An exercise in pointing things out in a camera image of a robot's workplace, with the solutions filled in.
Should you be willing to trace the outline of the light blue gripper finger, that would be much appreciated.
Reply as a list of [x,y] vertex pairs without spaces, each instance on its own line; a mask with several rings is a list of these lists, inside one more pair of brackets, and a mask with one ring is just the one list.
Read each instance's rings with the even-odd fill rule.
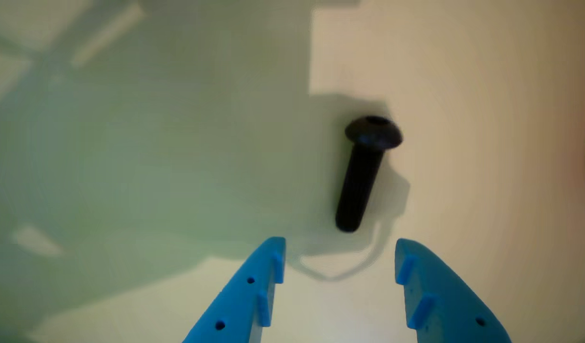
[[184,343],[259,343],[271,326],[275,288],[284,282],[286,239],[269,237],[250,254]]
[[405,296],[406,325],[419,343],[509,343],[488,306],[425,245],[398,239],[395,278]]

